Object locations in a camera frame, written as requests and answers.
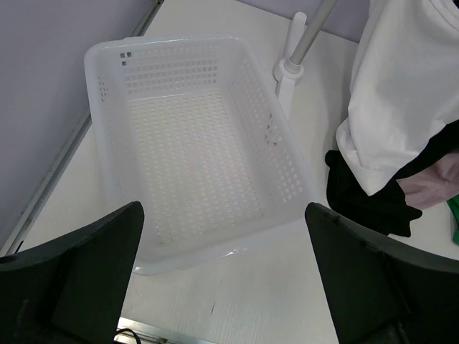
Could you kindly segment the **white tank top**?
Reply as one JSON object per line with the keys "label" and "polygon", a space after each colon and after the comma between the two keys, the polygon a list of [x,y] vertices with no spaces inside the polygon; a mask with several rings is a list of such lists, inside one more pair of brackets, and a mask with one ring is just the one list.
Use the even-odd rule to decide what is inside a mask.
{"label": "white tank top", "polygon": [[374,195],[458,119],[458,7],[372,1],[356,52],[339,150]]}

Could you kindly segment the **metal clothes rack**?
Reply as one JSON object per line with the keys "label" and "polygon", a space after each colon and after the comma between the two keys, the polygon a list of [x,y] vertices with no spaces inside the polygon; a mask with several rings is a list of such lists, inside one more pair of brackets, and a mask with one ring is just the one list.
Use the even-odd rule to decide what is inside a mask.
{"label": "metal clothes rack", "polygon": [[337,2],[320,1],[308,24],[307,15],[301,11],[290,20],[283,56],[273,69],[277,82],[275,94],[287,118],[290,117],[295,87],[303,77],[303,60]]}

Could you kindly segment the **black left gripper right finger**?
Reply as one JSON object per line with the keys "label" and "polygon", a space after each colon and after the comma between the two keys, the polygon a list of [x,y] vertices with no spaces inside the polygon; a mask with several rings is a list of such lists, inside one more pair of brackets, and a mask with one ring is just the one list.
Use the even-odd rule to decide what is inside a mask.
{"label": "black left gripper right finger", "polygon": [[340,343],[458,342],[458,261],[318,203],[305,220]]}

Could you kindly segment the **white plastic laundry basket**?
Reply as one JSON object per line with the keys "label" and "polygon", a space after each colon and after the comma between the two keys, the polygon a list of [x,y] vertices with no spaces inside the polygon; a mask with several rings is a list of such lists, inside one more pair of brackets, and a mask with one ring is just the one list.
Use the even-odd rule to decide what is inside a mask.
{"label": "white plastic laundry basket", "polygon": [[91,47],[84,66],[107,200],[144,209],[135,273],[195,267],[296,231],[318,192],[246,40],[130,37]]}

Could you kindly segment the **green tank top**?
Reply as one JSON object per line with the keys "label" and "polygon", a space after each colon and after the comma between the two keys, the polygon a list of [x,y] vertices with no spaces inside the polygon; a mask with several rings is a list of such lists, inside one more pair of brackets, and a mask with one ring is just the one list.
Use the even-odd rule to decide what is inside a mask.
{"label": "green tank top", "polygon": [[459,245],[459,195],[454,196],[447,201],[450,213],[451,213],[451,237],[454,244]]}

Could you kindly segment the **mauve pink tank top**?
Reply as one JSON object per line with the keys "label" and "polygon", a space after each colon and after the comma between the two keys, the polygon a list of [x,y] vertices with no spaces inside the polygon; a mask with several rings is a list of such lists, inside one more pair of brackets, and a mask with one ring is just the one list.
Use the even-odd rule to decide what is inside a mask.
{"label": "mauve pink tank top", "polygon": [[445,155],[430,167],[397,180],[408,206],[428,209],[458,195],[458,151]]}

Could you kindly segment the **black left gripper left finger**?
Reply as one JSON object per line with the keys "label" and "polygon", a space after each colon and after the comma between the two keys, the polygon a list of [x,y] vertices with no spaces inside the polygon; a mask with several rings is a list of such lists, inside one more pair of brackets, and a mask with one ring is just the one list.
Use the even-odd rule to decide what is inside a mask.
{"label": "black left gripper left finger", "polygon": [[2,343],[113,343],[141,239],[134,201],[1,258]]}

